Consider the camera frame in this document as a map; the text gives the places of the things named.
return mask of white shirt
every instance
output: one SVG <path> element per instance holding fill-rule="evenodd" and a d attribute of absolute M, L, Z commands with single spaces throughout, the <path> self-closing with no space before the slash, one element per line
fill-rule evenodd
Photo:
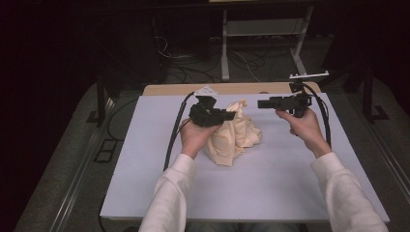
<path fill-rule="evenodd" d="M 311 167 L 319 179 L 334 232 L 388 231 L 362 192 L 356 176 L 341 164 L 335 153 L 322 156 Z M 139 231 L 183 232 L 187 199 L 195 175 L 193 159 L 180 154 L 159 177 L 154 199 Z"/>

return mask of handheld device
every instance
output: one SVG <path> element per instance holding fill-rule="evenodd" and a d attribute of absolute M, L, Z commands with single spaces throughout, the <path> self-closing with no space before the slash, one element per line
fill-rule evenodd
<path fill-rule="evenodd" d="M 190 108 L 190 118 L 199 127 L 209 128 L 222 124 L 224 121 L 231 121 L 235 117 L 235 111 L 214 108 L 217 102 L 211 96 L 196 96 L 198 103 Z"/>

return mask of right hand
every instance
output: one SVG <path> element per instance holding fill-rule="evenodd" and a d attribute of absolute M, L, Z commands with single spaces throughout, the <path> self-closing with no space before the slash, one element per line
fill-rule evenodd
<path fill-rule="evenodd" d="M 313 110 L 308 108 L 302 118 L 295 118 L 288 112 L 282 110 L 276 110 L 276 113 L 280 118 L 289 123 L 290 133 L 302 138 L 307 148 L 311 150 L 317 158 L 332 152 L 331 147 L 322 135 L 316 114 Z"/>

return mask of white table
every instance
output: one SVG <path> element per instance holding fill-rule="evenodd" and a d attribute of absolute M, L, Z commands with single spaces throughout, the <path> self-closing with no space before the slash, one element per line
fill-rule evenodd
<path fill-rule="evenodd" d="M 389 221 L 329 99 L 325 94 L 319 95 L 329 106 L 334 151 L 356 173 L 382 219 Z M 317 179 L 309 166 L 314 161 L 313 154 L 301 139 L 288 133 L 289 125 L 276 116 L 274 110 L 257 108 L 257 100 L 267 100 L 271 96 L 277 95 L 216 97 L 216 108 L 246 99 L 249 105 L 244 112 L 262 129 L 262 141 L 234 159 L 232 167 L 217 166 L 200 152 L 195 160 L 199 168 L 191 190 L 188 219 L 286 222 L 328 219 Z M 162 173 L 169 137 L 184 97 L 139 98 L 102 207 L 102 217 L 144 217 L 156 180 Z M 197 99 L 191 97 L 183 118 L 188 117 L 194 103 Z M 316 102 L 311 108 L 320 114 Z M 179 141 L 177 138 L 171 162 L 181 151 Z"/>

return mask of beige cloth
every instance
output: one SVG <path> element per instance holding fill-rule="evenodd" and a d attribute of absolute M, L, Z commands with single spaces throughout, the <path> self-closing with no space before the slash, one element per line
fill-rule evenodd
<path fill-rule="evenodd" d="M 232 121 L 225 121 L 208 139 L 204 147 L 205 153 L 218 165 L 232 166 L 232 161 L 245 148 L 260 142 L 262 131 L 255 127 L 251 118 L 244 114 L 245 100 L 231 103 L 226 111 L 236 111 Z"/>

